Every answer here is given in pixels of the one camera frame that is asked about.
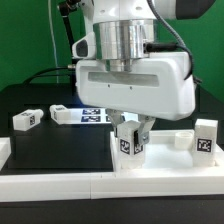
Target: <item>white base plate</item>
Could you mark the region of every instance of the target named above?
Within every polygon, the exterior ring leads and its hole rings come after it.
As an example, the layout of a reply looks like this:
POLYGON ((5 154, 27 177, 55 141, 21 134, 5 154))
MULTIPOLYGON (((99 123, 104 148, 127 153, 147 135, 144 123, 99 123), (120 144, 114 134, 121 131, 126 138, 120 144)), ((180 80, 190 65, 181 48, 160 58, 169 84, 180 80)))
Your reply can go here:
POLYGON ((0 170, 11 154, 11 144, 9 138, 0 138, 0 170))
POLYGON ((193 167, 191 153, 173 147, 177 131, 152 131, 141 169, 122 170, 111 133, 114 172, 0 177, 0 201, 43 201, 224 194, 224 152, 214 167, 193 167))
MULTIPOLYGON (((60 121, 61 124, 110 124, 105 108, 80 108, 69 109, 70 119, 60 121)), ((125 121, 138 121, 138 115, 132 113, 123 113, 125 121)))

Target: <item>black cable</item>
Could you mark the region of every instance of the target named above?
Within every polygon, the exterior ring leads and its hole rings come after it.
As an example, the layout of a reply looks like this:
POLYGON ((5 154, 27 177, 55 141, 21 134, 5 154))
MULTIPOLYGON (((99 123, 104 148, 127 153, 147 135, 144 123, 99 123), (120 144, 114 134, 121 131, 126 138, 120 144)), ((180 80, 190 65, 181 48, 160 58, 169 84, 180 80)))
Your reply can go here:
MULTIPOLYGON (((156 8, 153 5, 152 0, 147 0, 147 3, 149 5, 149 8, 151 9, 151 11, 153 12, 153 14, 155 15, 156 19, 168 30, 169 33, 171 33, 175 39, 177 40, 178 44, 176 45, 177 48, 182 49, 183 51, 187 52, 189 55, 189 59, 191 62, 191 68, 189 73, 186 75, 186 77, 184 78, 184 80, 187 80, 191 75, 193 75, 193 71, 194 71, 194 57, 193 54, 191 53, 190 49, 187 48, 187 46, 185 45, 183 39, 181 38, 181 36, 159 15, 159 13, 157 12, 156 8)), ((200 83, 201 80, 194 77, 194 82, 195 83, 200 83)))
MULTIPOLYGON (((190 70, 189 70, 188 74, 186 75, 186 77, 184 78, 184 80, 187 80, 192 75, 193 70, 194 70, 194 58, 193 58, 191 51, 187 47, 182 46, 178 43, 174 43, 174 42, 171 42, 171 43, 151 43, 151 42, 149 42, 149 43, 144 43, 143 48, 144 48, 144 53, 163 52, 163 51, 170 52, 170 51, 175 51, 177 49, 181 49, 182 51, 188 53, 188 57, 189 57, 190 64, 191 64, 190 70)), ((194 82, 197 84, 202 82, 197 77, 193 76, 193 79, 194 79, 194 82)))
POLYGON ((36 79, 36 78, 55 77, 55 76, 57 76, 57 77, 60 77, 60 76, 68 76, 68 77, 70 77, 70 76, 73 76, 73 74, 38 75, 38 76, 30 77, 29 79, 25 80, 25 81, 23 82, 23 84, 30 84, 30 82, 31 82, 32 80, 36 79))
POLYGON ((75 41, 74 41, 74 37, 73 37, 73 33, 72 33, 70 20, 68 17, 62 17, 62 19, 63 19, 64 25, 65 25, 65 30, 66 30, 66 34, 67 34, 67 38, 68 38, 68 42, 69 42, 69 46, 70 46, 70 51, 72 54, 72 46, 75 43, 75 41))
POLYGON ((65 70, 65 69, 68 69, 67 66, 62 66, 62 67, 56 67, 56 68, 48 68, 48 69, 44 69, 44 70, 41 70, 37 73, 35 73, 34 75, 32 75, 31 77, 29 77, 28 79, 26 79, 23 84, 27 84, 29 83, 30 79, 32 80, 33 77, 36 77, 36 76, 39 76, 39 75, 42 75, 42 74, 45 74, 45 73, 48 73, 48 72, 52 72, 52 71, 59 71, 59 70, 65 70))
POLYGON ((77 3, 81 2, 81 0, 66 0, 68 7, 74 8, 77 3))

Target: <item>white tray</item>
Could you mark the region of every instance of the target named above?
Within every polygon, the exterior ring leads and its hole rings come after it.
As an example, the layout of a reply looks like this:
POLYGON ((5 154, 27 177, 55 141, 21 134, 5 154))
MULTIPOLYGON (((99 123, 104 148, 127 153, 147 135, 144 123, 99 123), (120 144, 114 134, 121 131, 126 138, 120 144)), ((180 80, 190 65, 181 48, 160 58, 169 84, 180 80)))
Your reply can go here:
POLYGON ((193 167, 190 152, 173 147, 176 132, 151 132, 141 169, 120 169, 111 133, 114 172, 0 176, 0 201, 224 194, 224 152, 216 146, 215 167, 193 167))

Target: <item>white robot body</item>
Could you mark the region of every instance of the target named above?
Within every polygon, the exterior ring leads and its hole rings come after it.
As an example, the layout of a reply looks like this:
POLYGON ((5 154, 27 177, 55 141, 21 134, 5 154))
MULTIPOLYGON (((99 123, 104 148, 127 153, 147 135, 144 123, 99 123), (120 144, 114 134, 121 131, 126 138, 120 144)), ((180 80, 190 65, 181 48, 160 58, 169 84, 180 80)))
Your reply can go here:
MULTIPOLYGON (((164 19, 181 19, 199 17, 213 2, 153 4, 164 19), (203 10, 191 11, 192 4, 203 10)), ((191 67, 188 54, 144 52, 144 43, 156 41, 156 18, 147 0, 82 0, 79 5, 87 35, 74 44, 73 56, 83 59, 76 70, 84 104, 168 120, 194 111, 193 78, 185 80, 191 67)))
POLYGON ((83 60, 77 66, 77 87, 84 104, 152 117, 179 120, 195 108, 188 55, 153 53, 135 60, 132 72, 108 72, 102 61, 83 60))

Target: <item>black table surface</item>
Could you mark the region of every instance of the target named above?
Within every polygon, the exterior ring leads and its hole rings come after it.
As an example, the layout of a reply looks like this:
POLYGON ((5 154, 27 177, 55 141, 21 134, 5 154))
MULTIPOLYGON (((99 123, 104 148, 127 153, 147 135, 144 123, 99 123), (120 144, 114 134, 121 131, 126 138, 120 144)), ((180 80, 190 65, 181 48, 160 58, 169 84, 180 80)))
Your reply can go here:
MULTIPOLYGON (((192 129, 198 118, 219 121, 217 143, 224 146, 224 104, 198 88, 197 107, 187 119, 157 119, 154 130, 192 129)), ((0 137, 10 137, 12 154, 0 175, 108 172, 110 124, 57 125, 49 107, 83 108, 67 84, 11 85, 0 92, 0 137), (12 116, 42 109, 40 125, 14 131, 12 116)), ((0 203, 0 223, 223 223, 224 195, 106 200, 0 203)))

